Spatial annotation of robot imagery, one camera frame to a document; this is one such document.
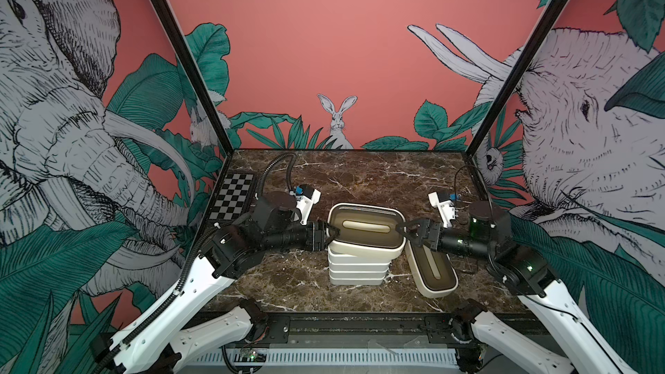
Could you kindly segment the white box grey lid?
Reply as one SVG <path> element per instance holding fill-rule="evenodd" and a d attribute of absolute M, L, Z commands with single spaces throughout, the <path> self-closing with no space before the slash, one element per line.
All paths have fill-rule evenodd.
<path fill-rule="evenodd" d="M 328 259 L 332 265 L 339 266 L 379 266 L 388 267 L 393 257 L 377 250 L 355 250 L 351 254 L 341 253 L 335 249 L 328 250 Z"/>
<path fill-rule="evenodd" d="M 389 263 L 329 263 L 329 270 L 335 273 L 381 273 L 385 274 L 390 268 Z"/>

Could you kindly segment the cream box dark lid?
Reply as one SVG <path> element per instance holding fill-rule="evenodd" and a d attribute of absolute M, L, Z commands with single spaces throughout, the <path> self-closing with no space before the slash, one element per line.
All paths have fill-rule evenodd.
<path fill-rule="evenodd" d="M 425 298 L 443 298 L 458 288 L 459 278 L 446 254 L 411 242 L 405 245 L 405 254 L 417 290 Z"/>
<path fill-rule="evenodd" d="M 338 254 L 392 261 L 402 254 L 406 244 L 397 231 L 405 217 L 395 209 L 339 203 L 330 210 L 328 223 L 339 230 L 329 245 Z"/>

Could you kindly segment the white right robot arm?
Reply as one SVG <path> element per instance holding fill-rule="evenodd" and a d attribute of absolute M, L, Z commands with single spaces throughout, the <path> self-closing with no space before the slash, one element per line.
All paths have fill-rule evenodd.
<path fill-rule="evenodd" d="M 475 347 L 457 351 L 462 372 L 478 373 L 485 367 L 483 346 L 494 348 L 528 373 L 633 371 L 584 315 L 548 261 L 516 242 L 510 214 L 490 202 L 475 202 L 469 207 L 468 226 L 462 230 L 450 224 L 455 215 L 450 202 L 438 208 L 441 222 L 419 218 L 397 225 L 397 232 L 417 247 L 484 261 L 488 273 L 533 313 L 562 350 L 561 355 L 549 351 L 479 302 L 469 301 L 449 321 L 451 336 Z"/>

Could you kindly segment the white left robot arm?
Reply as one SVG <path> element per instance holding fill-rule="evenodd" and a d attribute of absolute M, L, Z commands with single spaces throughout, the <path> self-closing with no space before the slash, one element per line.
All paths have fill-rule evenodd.
<path fill-rule="evenodd" d="M 251 300 L 196 327 L 186 324 L 268 252 L 326 249 L 339 230 L 310 220 L 319 201 L 319 190 L 301 185 L 291 192 L 260 196 L 252 211 L 232 222 L 215 223 L 195 242 L 172 287 L 131 325 L 93 341 L 94 371 L 176 372 L 214 346 L 261 338 L 268 315 Z"/>

